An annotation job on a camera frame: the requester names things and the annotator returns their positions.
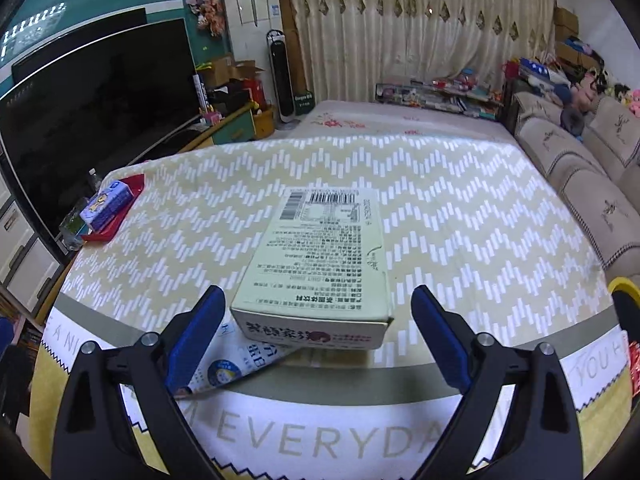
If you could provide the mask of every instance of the zigzag patterned tablecloth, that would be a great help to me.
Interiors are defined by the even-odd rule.
[[[544,338],[556,347],[588,470],[626,423],[626,352],[604,274],[517,146],[437,136],[274,140],[171,156],[108,181],[141,172],[145,190],[118,235],[85,246],[66,278],[62,298],[81,307],[54,308],[47,323],[31,409],[46,420],[45,436],[78,343],[159,332],[210,284],[229,302],[287,186],[378,190],[395,320],[373,352],[305,349],[182,401],[225,477],[410,477],[459,400],[410,317],[411,293],[422,283],[477,332],[509,346],[532,348]],[[503,390],[477,463],[491,455],[504,423],[511,391]],[[144,420],[128,407],[145,458],[158,464]],[[36,457],[46,466],[50,435],[42,440]]]

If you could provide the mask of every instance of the sofa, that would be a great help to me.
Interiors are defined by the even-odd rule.
[[[607,280],[640,286],[640,119],[603,97],[578,140],[555,104],[519,92],[511,106],[514,138],[575,216]]]

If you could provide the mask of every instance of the blue gripper pad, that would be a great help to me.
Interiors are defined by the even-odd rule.
[[[445,319],[438,300],[417,287],[411,296],[411,313],[446,383],[466,393],[471,386],[469,356]]]
[[[225,316],[225,293],[212,286],[198,303],[202,305],[168,356],[164,385],[172,395],[191,381],[200,360]]]

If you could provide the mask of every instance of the beige curtain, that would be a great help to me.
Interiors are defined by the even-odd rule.
[[[554,0],[292,0],[316,100],[369,101],[394,76],[475,69],[492,86],[514,56],[544,56]]]

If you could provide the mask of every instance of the red tray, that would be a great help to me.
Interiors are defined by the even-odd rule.
[[[117,234],[122,221],[125,216],[133,206],[134,202],[142,193],[142,190],[145,189],[145,176],[143,174],[131,175],[127,178],[121,178],[121,182],[124,182],[129,186],[129,189],[133,193],[133,200],[129,202],[124,208],[120,210],[120,212],[114,216],[113,220],[111,220],[107,225],[105,225],[101,231],[89,233],[87,235],[80,235],[82,240],[85,242],[109,242],[113,239],[113,237]]]

